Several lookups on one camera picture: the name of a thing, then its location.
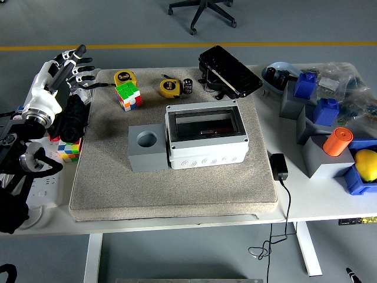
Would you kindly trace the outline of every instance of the gray block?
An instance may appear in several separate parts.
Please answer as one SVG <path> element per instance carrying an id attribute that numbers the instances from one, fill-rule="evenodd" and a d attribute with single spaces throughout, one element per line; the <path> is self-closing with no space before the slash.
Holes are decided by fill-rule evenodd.
<path id="1" fill-rule="evenodd" d="M 133 172 L 168 169 L 165 126 L 128 127 L 128 158 Z"/>
<path id="2" fill-rule="evenodd" d="M 313 122 L 315 106 L 305 105 L 296 122 L 296 143 L 305 144 L 310 136 L 323 136 L 331 134 L 338 126 L 338 121 L 331 126 L 318 125 Z"/>
<path id="3" fill-rule="evenodd" d="M 300 113 L 305 105 L 317 105 L 317 91 L 313 91 L 310 99 L 304 99 L 300 97 L 293 96 L 295 92 L 294 81 L 289 81 L 282 95 L 282 100 L 280 103 L 280 114 L 279 117 L 287 118 L 291 120 L 297 120 Z"/>
<path id="4" fill-rule="evenodd" d="M 324 152 L 322 146 L 327 139 L 328 136 L 312 136 L 302 149 L 302 157 L 311 179 L 341 177 L 355 162 L 348 147 L 337 157 Z"/>

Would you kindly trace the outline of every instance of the tape measure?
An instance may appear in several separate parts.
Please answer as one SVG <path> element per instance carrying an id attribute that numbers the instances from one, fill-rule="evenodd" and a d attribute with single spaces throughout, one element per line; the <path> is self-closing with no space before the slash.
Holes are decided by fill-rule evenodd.
<path id="1" fill-rule="evenodd" d="M 180 98 L 182 94 L 181 81 L 167 75 L 164 77 L 167 79 L 160 83 L 160 95 L 166 98 Z"/>
<path id="2" fill-rule="evenodd" d="M 121 70 L 117 72 L 114 76 L 114 81 L 117 87 L 129 81 L 132 81 L 134 85 L 137 86 L 137 80 L 136 80 L 135 74 L 131 72 L 130 70 Z"/>

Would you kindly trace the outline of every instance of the blue block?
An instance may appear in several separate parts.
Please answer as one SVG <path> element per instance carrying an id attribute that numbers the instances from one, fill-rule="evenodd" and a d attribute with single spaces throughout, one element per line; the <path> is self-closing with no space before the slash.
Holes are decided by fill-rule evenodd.
<path id="1" fill-rule="evenodd" d="M 316 75 L 313 73 L 300 74 L 293 92 L 294 97 L 310 99 L 314 89 L 316 88 Z"/>
<path id="2" fill-rule="evenodd" d="M 313 122 L 318 125 L 331 126 L 339 114 L 336 99 L 321 98 L 313 111 Z"/>

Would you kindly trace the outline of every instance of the yellow floor line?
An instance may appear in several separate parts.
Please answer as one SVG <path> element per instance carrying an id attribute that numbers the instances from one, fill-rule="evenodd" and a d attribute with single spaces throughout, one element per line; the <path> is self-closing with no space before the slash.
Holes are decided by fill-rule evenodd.
<path id="1" fill-rule="evenodd" d="M 377 46 L 377 41 L 324 41 L 324 42 L 212 42 L 166 44 L 88 44 L 87 49 L 139 49 L 139 48 L 200 48 L 221 45 L 224 47 L 328 47 Z M 70 50 L 78 45 L 4 46 L 0 51 Z"/>

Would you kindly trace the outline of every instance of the white robotic hand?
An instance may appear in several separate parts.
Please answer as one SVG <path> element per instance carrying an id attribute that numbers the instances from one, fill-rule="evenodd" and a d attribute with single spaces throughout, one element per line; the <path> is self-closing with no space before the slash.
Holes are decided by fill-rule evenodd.
<path id="1" fill-rule="evenodd" d="M 62 107 L 55 99 L 58 91 L 50 93 L 45 89 L 46 85 L 51 83 L 53 79 L 48 72 L 53 65 L 56 66 L 54 60 L 43 65 L 31 87 L 32 98 L 22 111 L 23 119 L 37 120 L 46 129 L 54 122 L 55 115 L 62 112 Z"/>
<path id="2" fill-rule="evenodd" d="M 91 75 L 80 72 L 94 70 L 93 66 L 78 67 L 77 64 L 91 62 L 92 58 L 81 58 L 86 47 L 80 45 L 46 62 L 31 87 L 32 98 L 22 111 L 23 119 L 30 119 L 48 129 L 55 116 L 67 105 L 67 99 L 75 85 L 83 80 L 94 80 Z"/>

